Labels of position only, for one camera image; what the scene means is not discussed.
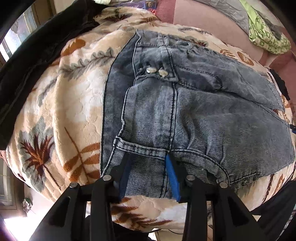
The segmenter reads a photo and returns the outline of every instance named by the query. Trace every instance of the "palm tree print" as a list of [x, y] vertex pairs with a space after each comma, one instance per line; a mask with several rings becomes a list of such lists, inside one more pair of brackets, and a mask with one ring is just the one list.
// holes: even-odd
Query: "palm tree print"
[[53, 128], [46, 126], [43, 117], [29, 132], [19, 133], [18, 150], [22, 163], [20, 174], [25, 175], [38, 192], [42, 192], [47, 180], [52, 180], [55, 188], [62, 189], [62, 179], [57, 172], [53, 173], [50, 167], [53, 165], [52, 154], [55, 150], [53, 136]]
[[42, 179], [44, 175], [44, 170], [48, 172], [50, 177], [53, 179], [55, 184], [61, 190], [58, 182], [55, 180], [54, 176], [46, 166], [46, 164], [50, 161], [50, 150], [54, 142], [52, 142], [52, 136], [46, 136], [44, 140], [41, 141], [40, 145], [38, 143], [38, 135], [34, 136], [33, 146], [27, 141], [21, 142], [21, 149], [24, 149], [27, 154], [29, 154], [29, 158], [25, 160], [27, 166], [24, 168], [25, 171], [28, 171], [30, 167], [34, 167], [40, 177]]

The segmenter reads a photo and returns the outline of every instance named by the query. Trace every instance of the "black cloth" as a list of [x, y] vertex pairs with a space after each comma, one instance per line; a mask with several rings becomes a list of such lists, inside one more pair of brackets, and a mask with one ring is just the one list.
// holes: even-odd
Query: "black cloth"
[[259, 226], [270, 241], [276, 241], [283, 231], [295, 204], [296, 181], [288, 181], [275, 196], [251, 211], [251, 213], [261, 215], [258, 220]]
[[290, 97], [289, 97], [289, 94], [288, 94], [288, 90], [287, 90], [287, 87], [285, 85], [285, 81], [283, 81], [281, 79], [281, 77], [273, 70], [273, 69], [270, 69], [269, 70], [272, 74], [272, 76], [274, 77], [278, 87], [279, 87], [279, 90], [281, 91], [281, 93], [286, 97], [287, 101], [290, 100]]
[[67, 41], [99, 24], [93, 19], [106, 8], [93, 0], [76, 0], [31, 34], [0, 71], [0, 150], [5, 150], [29, 93]]

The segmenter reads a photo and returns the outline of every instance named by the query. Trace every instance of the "fleece blanket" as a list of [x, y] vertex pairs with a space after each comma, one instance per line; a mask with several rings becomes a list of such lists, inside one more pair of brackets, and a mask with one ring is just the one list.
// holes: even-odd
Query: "fleece blanket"
[[[6, 151], [1, 152], [19, 179], [52, 201], [71, 181], [85, 185], [100, 178], [104, 87], [111, 64], [136, 29], [175, 35], [213, 49], [276, 85], [268, 69], [205, 30], [163, 23], [147, 10], [130, 7], [108, 7], [95, 20], [100, 26], [70, 40], [42, 74], [17, 117]], [[283, 95], [282, 101], [285, 111], [276, 113], [292, 123], [291, 108]], [[251, 210], [294, 177], [293, 162], [244, 186], [237, 195]], [[134, 230], [180, 229], [184, 227], [186, 204], [129, 196], [112, 205], [111, 213], [114, 222]]]

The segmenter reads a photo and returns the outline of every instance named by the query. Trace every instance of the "jeans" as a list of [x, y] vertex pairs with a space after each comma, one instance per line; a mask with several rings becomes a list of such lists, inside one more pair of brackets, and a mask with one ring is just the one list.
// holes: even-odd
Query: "jeans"
[[105, 88], [102, 175], [130, 153], [126, 195], [172, 198], [170, 153], [189, 174], [234, 189], [294, 160], [273, 83], [227, 56], [174, 36], [138, 30]]

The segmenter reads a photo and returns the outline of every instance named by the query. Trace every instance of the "blue gripper pad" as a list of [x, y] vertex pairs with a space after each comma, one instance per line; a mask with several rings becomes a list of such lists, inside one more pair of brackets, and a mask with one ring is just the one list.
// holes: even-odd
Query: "blue gripper pad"
[[168, 154], [165, 157], [165, 167], [168, 173], [168, 179], [170, 182], [170, 187], [172, 189], [173, 196], [177, 200], [177, 202], [179, 202], [181, 200], [179, 182], [178, 182], [174, 167], [172, 165], [172, 162], [170, 160], [170, 156]]

